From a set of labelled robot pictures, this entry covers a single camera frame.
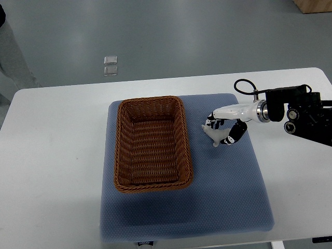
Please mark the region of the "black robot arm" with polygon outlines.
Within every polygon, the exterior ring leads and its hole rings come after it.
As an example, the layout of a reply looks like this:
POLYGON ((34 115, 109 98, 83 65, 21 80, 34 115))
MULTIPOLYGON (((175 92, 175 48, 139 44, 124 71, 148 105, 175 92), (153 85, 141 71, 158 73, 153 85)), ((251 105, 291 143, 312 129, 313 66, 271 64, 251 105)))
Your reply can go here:
POLYGON ((255 101, 265 94, 266 99, 254 109, 259 121, 280 122, 286 116, 286 133, 331 146, 331 100, 321 100, 321 94, 309 85, 259 91, 250 80, 238 79, 234 89, 255 101))

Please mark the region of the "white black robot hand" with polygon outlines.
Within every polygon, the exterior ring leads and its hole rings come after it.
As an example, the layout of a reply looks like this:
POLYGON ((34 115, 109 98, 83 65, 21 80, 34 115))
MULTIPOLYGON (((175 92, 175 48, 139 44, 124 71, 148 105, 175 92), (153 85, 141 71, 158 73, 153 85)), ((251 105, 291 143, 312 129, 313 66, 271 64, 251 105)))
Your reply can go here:
POLYGON ((206 118, 205 124, 212 129, 220 129, 226 120, 234 120, 228 137, 220 144, 232 145, 240 140, 247 130, 247 122, 267 123, 268 117, 267 102, 265 100, 254 101, 251 104, 235 104, 215 109, 206 118))

